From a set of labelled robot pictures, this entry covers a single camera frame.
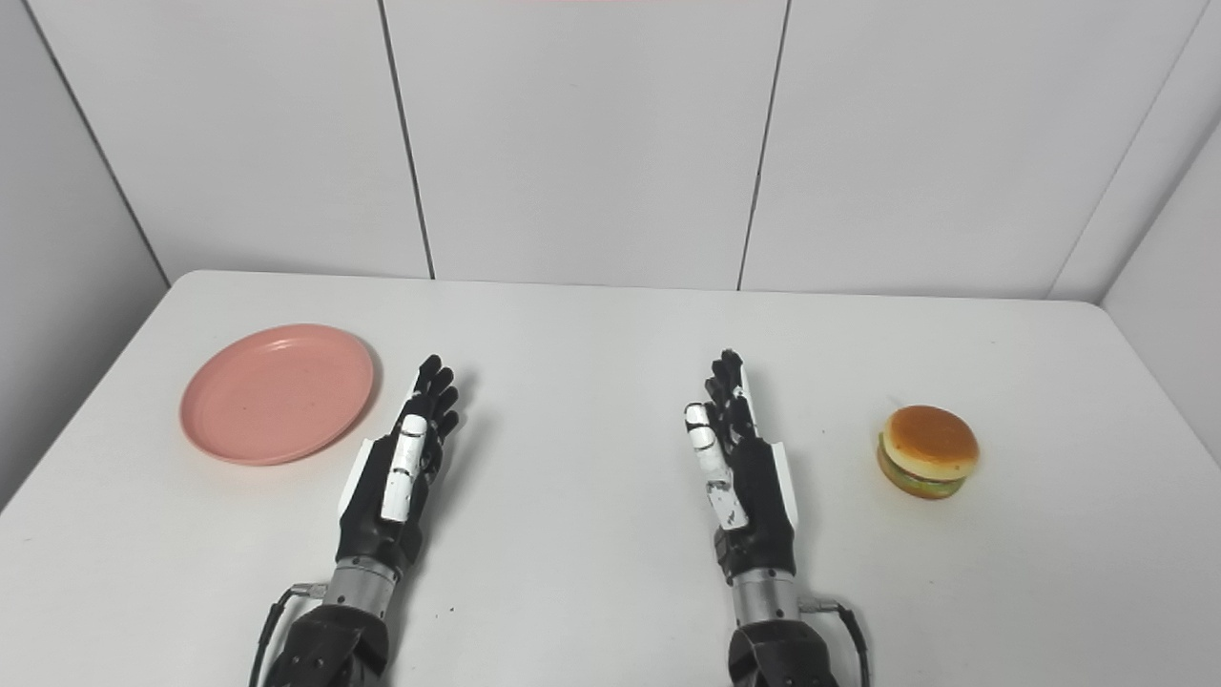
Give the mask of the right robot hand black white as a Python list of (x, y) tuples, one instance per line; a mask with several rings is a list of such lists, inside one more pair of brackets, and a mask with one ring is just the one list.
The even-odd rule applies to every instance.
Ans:
[(742, 358), (731, 348), (711, 362), (706, 401), (683, 419), (716, 514), (716, 564), (726, 581), (755, 570), (797, 574), (797, 506), (780, 444), (759, 434)]

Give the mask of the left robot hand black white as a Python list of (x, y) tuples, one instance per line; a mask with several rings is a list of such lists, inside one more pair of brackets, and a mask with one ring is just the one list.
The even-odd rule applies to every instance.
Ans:
[(437, 355), (416, 371), (392, 430), (354, 466), (339, 516), (336, 561), (368, 558), (405, 574), (422, 553), (422, 513), (462, 417), (455, 373)]

